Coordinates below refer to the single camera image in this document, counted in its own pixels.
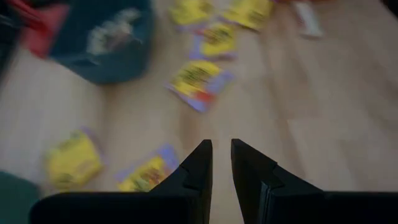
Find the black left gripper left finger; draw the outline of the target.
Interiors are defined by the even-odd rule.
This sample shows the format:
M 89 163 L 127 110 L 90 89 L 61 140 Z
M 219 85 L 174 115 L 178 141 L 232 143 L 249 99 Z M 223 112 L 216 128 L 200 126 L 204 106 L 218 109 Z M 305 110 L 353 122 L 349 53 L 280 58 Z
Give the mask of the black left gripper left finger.
M 213 147 L 203 140 L 150 192 L 74 192 L 34 204 L 30 223 L 124 224 L 208 223 L 213 182 Z

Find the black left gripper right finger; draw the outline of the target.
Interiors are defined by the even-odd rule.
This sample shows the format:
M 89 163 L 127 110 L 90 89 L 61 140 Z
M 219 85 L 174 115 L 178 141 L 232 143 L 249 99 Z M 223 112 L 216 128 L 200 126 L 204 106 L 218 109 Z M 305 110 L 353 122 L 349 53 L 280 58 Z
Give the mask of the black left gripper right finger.
M 395 192 L 319 189 L 240 139 L 231 164 L 245 223 L 397 223 Z

